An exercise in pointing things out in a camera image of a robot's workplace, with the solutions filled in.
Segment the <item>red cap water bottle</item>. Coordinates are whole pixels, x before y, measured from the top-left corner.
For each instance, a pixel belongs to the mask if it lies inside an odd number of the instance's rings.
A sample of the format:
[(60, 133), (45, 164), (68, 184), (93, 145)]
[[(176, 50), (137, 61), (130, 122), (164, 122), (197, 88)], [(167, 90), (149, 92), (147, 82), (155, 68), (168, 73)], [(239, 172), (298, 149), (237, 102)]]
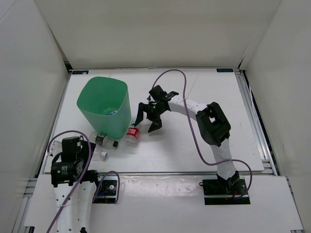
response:
[(135, 121), (136, 120), (134, 118), (131, 120), (130, 126), (125, 136), (125, 140), (132, 144), (136, 144), (139, 141), (140, 130), (142, 128), (140, 123), (135, 126)]

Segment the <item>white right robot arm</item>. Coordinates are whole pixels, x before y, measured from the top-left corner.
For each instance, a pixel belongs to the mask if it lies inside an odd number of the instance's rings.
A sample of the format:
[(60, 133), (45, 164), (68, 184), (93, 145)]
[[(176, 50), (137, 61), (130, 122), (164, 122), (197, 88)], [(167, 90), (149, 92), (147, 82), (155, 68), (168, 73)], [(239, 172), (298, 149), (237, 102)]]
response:
[(166, 111), (181, 113), (188, 118), (188, 122), (195, 120), (202, 139), (210, 145), (215, 163), (205, 164), (217, 167), (218, 188), (224, 194), (231, 193), (236, 188), (236, 182), (240, 176), (235, 168), (229, 148), (229, 136), (231, 126), (218, 103), (197, 103), (182, 99), (180, 95), (170, 100), (151, 101), (139, 103), (135, 125), (143, 120), (144, 113), (152, 122), (148, 132), (162, 127), (161, 114)]

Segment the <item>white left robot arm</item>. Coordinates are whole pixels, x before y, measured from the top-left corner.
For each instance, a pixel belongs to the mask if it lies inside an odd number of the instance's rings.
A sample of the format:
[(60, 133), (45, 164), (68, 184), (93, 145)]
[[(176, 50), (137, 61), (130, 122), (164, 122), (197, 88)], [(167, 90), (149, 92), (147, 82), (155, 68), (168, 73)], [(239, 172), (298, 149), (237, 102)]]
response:
[(47, 232), (88, 233), (93, 196), (102, 188), (99, 173), (86, 166), (92, 148), (77, 136), (59, 144), (61, 152), (54, 156), (50, 171), (56, 215)]

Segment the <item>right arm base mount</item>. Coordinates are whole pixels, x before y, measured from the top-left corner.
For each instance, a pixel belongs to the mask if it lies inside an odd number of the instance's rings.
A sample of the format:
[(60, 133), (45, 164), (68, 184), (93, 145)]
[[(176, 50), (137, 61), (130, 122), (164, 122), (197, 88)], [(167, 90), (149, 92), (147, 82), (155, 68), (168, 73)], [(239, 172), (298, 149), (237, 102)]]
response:
[(249, 205), (251, 204), (244, 178), (240, 178), (229, 190), (219, 180), (208, 179), (199, 182), (203, 188), (205, 205)]

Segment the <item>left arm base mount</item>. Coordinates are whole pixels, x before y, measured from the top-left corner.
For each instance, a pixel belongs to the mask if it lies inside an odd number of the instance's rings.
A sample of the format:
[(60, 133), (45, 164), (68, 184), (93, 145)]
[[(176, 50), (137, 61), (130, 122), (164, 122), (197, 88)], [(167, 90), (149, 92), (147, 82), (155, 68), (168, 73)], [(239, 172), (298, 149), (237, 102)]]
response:
[(92, 203), (116, 204), (120, 196), (121, 179), (117, 172), (107, 172), (99, 181)]

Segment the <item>grapefruit label white cap bottle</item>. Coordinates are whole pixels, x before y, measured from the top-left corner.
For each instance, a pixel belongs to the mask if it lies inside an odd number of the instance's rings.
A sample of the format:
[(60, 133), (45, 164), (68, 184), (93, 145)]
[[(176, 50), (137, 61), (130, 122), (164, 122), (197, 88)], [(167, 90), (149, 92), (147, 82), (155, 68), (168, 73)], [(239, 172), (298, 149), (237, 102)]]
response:
[(104, 116), (113, 116), (114, 114), (116, 114), (118, 112), (117, 109), (107, 109), (103, 112)]

